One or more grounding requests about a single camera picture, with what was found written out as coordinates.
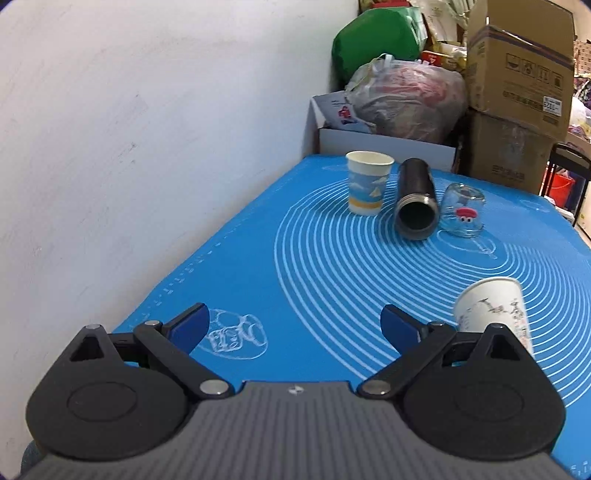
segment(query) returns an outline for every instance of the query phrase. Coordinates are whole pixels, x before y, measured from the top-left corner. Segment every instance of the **white box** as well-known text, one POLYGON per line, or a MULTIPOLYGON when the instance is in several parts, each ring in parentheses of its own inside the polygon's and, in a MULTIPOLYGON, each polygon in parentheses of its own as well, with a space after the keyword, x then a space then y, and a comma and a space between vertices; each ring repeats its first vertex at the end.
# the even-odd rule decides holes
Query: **white box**
POLYGON ((319 128, 317 153, 346 155, 355 150, 368 150, 390 155, 402 163, 408 158, 421 158, 436 170, 451 171, 456 149, 406 138, 371 134, 371 124, 359 119, 344 92, 312 97, 319 128))
POLYGON ((397 163, 407 158, 421 158, 435 170, 451 171, 456 149, 406 138, 361 134, 330 128, 319 129, 319 152, 322 155, 346 155, 355 150, 368 150, 390 155, 397 163))

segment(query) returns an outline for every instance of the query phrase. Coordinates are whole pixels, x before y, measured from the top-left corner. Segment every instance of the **black chair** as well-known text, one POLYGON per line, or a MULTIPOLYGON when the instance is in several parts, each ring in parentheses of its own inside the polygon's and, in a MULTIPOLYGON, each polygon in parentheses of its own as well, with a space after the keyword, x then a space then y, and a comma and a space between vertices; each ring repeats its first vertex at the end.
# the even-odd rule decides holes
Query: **black chair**
POLYGON ((573 226, 577 223, 581 207, 583 206, 583 200, 587 186, 591 181, 591 160, 588 159, 580 151, 575 150, 563 143, 557 143, 552 148, 550 153, 550 159, 548 160, 548 172, 544 179, 544 185, 542 186, 541 195, 550 195, 550 189, 552 187, 552 181, 556 174, 557 168, 564 168, 565 170, 571 171, 572 173, 582 177, 584 179, 583 191, 577 201, 577 207, 574 213, 573 226))

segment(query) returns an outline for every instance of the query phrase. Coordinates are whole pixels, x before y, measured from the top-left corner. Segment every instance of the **white wall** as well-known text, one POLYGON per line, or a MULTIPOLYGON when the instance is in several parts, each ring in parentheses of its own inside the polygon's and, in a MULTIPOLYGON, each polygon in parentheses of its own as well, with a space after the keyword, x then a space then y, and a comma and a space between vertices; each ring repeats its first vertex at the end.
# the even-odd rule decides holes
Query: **white wall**
POLYGON ((582 0, 552 0, 570 10, 574 18, 574 32, 579 40, 591 40, 591 11, 582 0))
POLYGON ((357 0, 14 0, 0 12, 0 471, 78 329, 114 327, 310 148, 357 0))

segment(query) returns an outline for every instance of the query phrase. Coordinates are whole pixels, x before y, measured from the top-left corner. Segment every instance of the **gray gripper base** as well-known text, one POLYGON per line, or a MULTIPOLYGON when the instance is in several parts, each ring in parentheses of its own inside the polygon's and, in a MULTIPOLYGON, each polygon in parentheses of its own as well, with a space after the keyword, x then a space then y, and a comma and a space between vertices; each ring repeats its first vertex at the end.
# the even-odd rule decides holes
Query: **gray gripper base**
POLYGON ((418 438, 395 408, 346 382, 248 382, 201 403, 154 450, 117 462, 46 457, 24 480, 567 480, 548 455, 483 463, 418 438))

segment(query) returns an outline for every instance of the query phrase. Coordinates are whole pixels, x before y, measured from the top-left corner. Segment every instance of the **red bucket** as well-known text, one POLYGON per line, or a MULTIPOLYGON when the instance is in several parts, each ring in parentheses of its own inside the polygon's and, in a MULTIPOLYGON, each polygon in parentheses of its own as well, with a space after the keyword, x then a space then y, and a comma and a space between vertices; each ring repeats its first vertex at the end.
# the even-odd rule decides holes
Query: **red bucket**
POLYGON ((554 175, 554 178, 552 179, 552 185, 550 187, 550 197, 554 200, 557 207, 564 208, 573 185, 573 179, 569 179, 558 174, 554 175))

